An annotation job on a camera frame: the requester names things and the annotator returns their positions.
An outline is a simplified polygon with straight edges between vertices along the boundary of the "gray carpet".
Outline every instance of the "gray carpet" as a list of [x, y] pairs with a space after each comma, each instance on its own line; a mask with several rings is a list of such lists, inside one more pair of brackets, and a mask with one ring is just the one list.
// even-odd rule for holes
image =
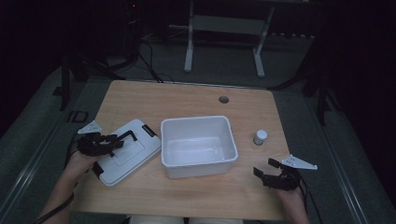
[[[257, 78], [250, 48], [211, 45], [199, 41], [200, 44], [194, 49], [192, 71], [186, 74], [183, 71], [185, 43], [175, 39], [159, 44], [153, 36], [150, 38], [147, 40], [153, 48], [152, 65], [163, 80], [171, 81], [170, 76], [174, 82], [260, 89], [292, 77], [310, 45], [310, 40], [305, 38], [267, 38], [262, 53], [266, 77]], [[148, 46], [142, 45], [141, 53], [149, 60]], [[141, 60], [118, 74], [133, 80], [152, 80]], [[48, 150], [29, 188], [22, 194], [21, 201], [16, 203], [9, 223], [29, 223], [35, 219], [63, 169], [64, 153], [73, 132], [84, 125], [65, 122], [69, 111], [88, 111], [88, 120], [94, 119], [109, 83], [110, 80], [105, 77], [92, 77], [87, 84], [72, 83], [75, 96], [66, 111], [60, 112], [60, 98], [51, 95], [54, 88], [60, 85], [60, 71], [54, 72], [1, 139], [0, 202], [6, 198], [35, 151]], [[333, 155], [342, 165], [365, 215], [365, 220], [360, 223], [396, 223], [395, 210], [376, 179], [345, 115], [334, 109], [327, 111], [326, 127], [319, 125], [314, 116], [316, 98], [302, 96], [303, 84], [301, 82], [283, 91], [274, 91], [274, 96], [290, 153], [319, 167], [317, 171], [302, 171], [302, 175], [312, 191], [324, 223], [359, 223], [350, 210], [342, 179], [334, 169]], [[53, 126], [55, 131], [51, 133], [54, 137], [47, 138]], [[308, 215], [312, 223], [318, 223], [318, 216], [310, 201]], [[105, 224], [121, 223], [123, 219], [124, 215], [87, 213], [74, 213], [71, 218], [72, 223]], [[265, 223], [285, 222], [265, 220]]]

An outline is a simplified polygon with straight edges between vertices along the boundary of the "human arm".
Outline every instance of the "human arm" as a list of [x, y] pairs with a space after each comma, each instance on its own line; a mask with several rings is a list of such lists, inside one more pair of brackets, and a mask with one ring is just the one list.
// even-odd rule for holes
[[293, 224], [309, 224], [308, 215], [305, 211], [303, 194], [299, 188], [285, 191], [274, 189], [286, 210], [289, 220]]
[[[82, 178], [84, 173], [91, 169], [93, 163], [101, 159], [102, 157], [90, 157], [81, 154], [78, 150], [70, 157], [69, 162], [64, 168], [63, 173], [59, 177], [55, 187], [53, 188], [47, 203], [40, 212], [40, 217], [46, 215], [54, 208], [58, 207], [62, 203], [66, 202], [73, 194], [74, 188], [77, 182]], [[56, 213], [50, 217], [44, 223], [56, 223], [63, 224], [69, 222], [70, 205], [67, 205], [65, 209]]]

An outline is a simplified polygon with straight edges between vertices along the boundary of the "person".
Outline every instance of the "person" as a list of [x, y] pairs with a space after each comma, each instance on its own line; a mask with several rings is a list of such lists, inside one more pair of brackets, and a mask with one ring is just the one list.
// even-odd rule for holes
[[[64, 168], [63, 173], [59, 177], [55, 187], [53, 188], [46, 204], [41, 210], [39, 217], [43, 217], [48, 212], [52, 211], [54, 208], [58, 207], [60, 204], [63, 204], [67, 200], [70, 199], [70, 196], [73, 194], [74, 188], [78, 181], [83, 177], [83, 175], [93, 167], [93, 164], [102, 159], [103, 156], [91, 157], [86, 156], [76, 150], [75, 153], [70, 157], [69, 162]], [[293, 224], [309, 224], [308, 216], [305, 212], [303, 194], [300, 189], [297, 188], [295, 190], [285, 191], [281, 189], [274, 189], [274, 193], [279, 197], [282, 202], [286, 213], [288, 215], [289, 220]], [[52, 217], [48, 218], [44, 223], [46, 224], [66, 224], [69, 223], [70, 217], [70, 204], [67, 205], [64, 209], [54, 214]], [[177, 224], [175, 222], [175, 218], [178, 220], [183, 220], [182, 217], [147, 217], [147, 216], [133, 216], [133, 220], [130, 223], [138, 224], [138, 223], [150, 223], [148, 220], [151, 220], [151, 223], [161, 223], [159, 219], [171, 218], [171, 222]], [[242, 220], [239, 219], [211, 219], [211, 218], [191, 218], [190, 224], [205, 224], [205, 223], [213, 223], [213, 224], [228, 224], [228, 223], [243, 223]]]

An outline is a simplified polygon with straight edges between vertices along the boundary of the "white lid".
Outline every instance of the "white lid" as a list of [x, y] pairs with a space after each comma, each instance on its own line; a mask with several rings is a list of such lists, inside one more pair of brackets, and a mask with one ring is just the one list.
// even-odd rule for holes
[[257, 138], [259, 138], [260, 140], [264, 140], [268, 136], [268, 134], [265, 130], [258, 130], [256, 135], [257, 135]]

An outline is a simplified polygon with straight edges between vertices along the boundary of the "wooden table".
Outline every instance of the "wooden table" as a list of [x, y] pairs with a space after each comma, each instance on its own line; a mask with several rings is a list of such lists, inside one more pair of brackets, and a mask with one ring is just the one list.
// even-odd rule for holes
[[[229, 98], [228, 104], [219, 101]], [[279, 169], [268, 158], [289, 156], [274, 97], [269, 91], [196, 85], [113, 81], [96, 116], [108, 134], [132, 119], [141, 119], [161, 137], [169, 118], [226, 116], [239, 157], [224, 175], [170, 179], [161, 153], [115, 187], [87, 174], [76, 189], [72, 209], [81, 212], [173, 217], [286, 219], [280, 200], [253, 174]], [[253, 143], [259, 129], [268, 132], [262, 146]]]

